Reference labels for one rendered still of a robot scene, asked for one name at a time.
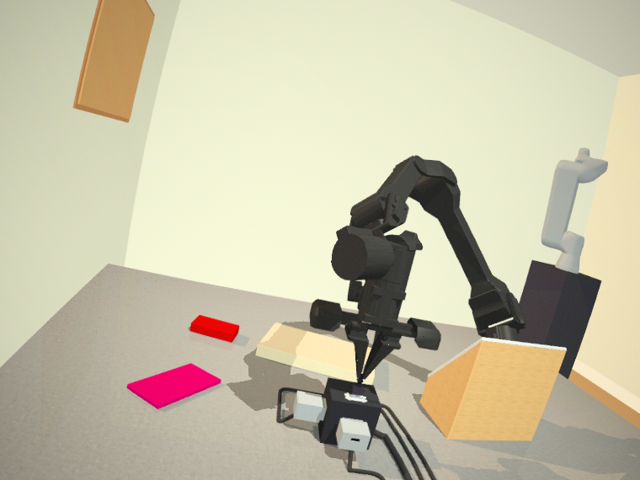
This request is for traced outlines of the pink flat rectangular slab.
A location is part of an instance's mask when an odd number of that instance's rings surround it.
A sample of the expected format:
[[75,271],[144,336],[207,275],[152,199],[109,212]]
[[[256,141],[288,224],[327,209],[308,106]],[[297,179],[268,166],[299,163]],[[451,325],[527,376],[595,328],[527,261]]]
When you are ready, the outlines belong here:
[[129,383],[127,388],[155,408],[162,408],[218,383],[221,384],[220,378],[189,363],[174,370]]

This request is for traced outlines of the red rectangular block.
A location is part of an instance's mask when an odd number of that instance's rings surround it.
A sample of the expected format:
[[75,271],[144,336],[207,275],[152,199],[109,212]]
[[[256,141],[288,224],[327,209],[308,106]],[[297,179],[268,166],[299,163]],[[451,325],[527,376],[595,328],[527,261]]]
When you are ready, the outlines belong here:
[[239,326],[225,323],[211,317],[199,315],[190,326],[190,332],[203,334],[216,339],[223,339],[229,342],[237,337]]

